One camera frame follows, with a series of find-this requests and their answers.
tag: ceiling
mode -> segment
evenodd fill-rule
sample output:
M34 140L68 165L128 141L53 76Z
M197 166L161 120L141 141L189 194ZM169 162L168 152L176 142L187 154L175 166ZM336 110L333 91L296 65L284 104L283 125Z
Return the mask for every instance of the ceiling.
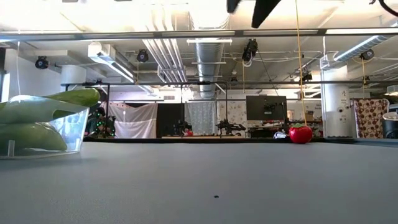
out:
M190 30L190 0L164 0L164 1L140 1L116 2L113 0L80 0L79 3L61 3L61 0L0 0L0 30L3 31L32 31L37 32L131 32L134 25L141 22L141 18L147 16L149 11L153 14L159 10L159 2L166 9L172 11L172 23L177 30ZM235 14L229 20L229 29L250 29L254 1L243 1L240 3ZM386 1L393 9L398 9L398 0ZM327 28L327 27L388 27L397 20L386 12L378 2L369 5L364 0L299 0L299 26L300 28ZM281 0L278 6L271 12L270 16L263 22L260 29L295 29L295 1ZM330 57L337 51L348 50L368 37L327 37L325 39L326 51ZM382 43L373 51L376 56L365 64L365 74L373 80L381 80L398 75L398 48L397 38L393 37ZM223 61L220 75L223 80L229 80L231 72L235 69L238 80L243 80L243 70L240 60L247 39L233 38L232 44L225 44ZM244 69L246 81L268 81L289 80L295 78L294 71L299 67L297 38L296 37L266 37L257 38L259 51L265 52L261 57L272 62L253 61L252 66ZM307 63L312 58L320 55L323 51L322 37L301 37L301 51L303 52L302 63ZM137 63L135 57L139 49L145 49L141 40L114 40L104 41L104 44L112 44L115 49L124 54L138 70L156 70L157 64L150 56L146 63ZM193 67L195 61L194 44L187 44L186 39L177 39L178 47L187 67ZM75 55L70 58L60 58L50 63L84 64L94 71L107 77L117 77L117 73L104 65L86 65L92 63L87 57L87 49L90 42L87 41L58 41L58 42L24 42L21 43L21 54L23 52L38 50L68 50ZM315 60L309 68L316 73L319 71L318 60ZM348 61L348 79L359 79L363 76L363 68L354 60ZM143 73L139 76L142 82L160 81L155 73ZM91 78L98 78L93 72ZM291 85L278 86L279 88L296 87ZM269 85L251 85L245 88L272 88Z

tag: white pillar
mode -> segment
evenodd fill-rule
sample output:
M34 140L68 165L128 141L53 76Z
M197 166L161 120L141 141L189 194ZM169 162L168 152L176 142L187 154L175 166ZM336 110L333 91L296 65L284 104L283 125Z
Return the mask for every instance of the white pillar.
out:
M347 66L324 70L323 81L347 80ZM344 84L322 84L322 120L324 137L349 136L351 131L351 108L349 90Z
M86 74L87 71L85 68L76 65L64 65L62 66L62 71L61 71L61 84L86 82ZM61 86L61 91L65 91L64 86Z

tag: black curtain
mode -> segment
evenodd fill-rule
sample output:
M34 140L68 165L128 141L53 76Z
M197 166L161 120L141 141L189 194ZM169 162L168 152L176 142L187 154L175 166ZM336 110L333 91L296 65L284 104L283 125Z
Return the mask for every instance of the black curtain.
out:
M185 116L180 103L159 103L157 106L156 138L174 135L174 126Z

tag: ceiling duct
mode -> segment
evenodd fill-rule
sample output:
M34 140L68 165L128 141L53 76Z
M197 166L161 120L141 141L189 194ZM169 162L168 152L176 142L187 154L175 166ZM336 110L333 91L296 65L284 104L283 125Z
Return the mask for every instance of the ceiling duct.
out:
M397 26L398 26L398 22L395 22L395 23L393 23L393 25L391 25L391 27L397 27ZM366 39L365 41L362 41L361 43L359 43L358 45L356 45L355 47L353 47L347 51L338 52L333 57L333 60L335 62L345 62L357 55L360 55L361 53L363 53L367 50L372 49L376 45L379 45L379 44L383 43L384 41L389 40L393 36L394 35L374 35L374 36Z
M195 1L190 3L190 15L194 30L222 30L227 29L229 15L225 12L226 2L219 1ZM199 81L215 82L219 70L221 58L224 51L223 43L211 43L207 38L206 43L200 43L197 39L195 44L195 55L198 62ZM213 98L216 87L214 85L200 85L200 96L202 98Z
M110 44L101 44L99 42L91 43L88 46L88 57L97 63L109 66L132 83L136 80L132 70L126 65L126 63L129 63L128 60ZM140 87L148 94L153 94L155 92L151 87Z

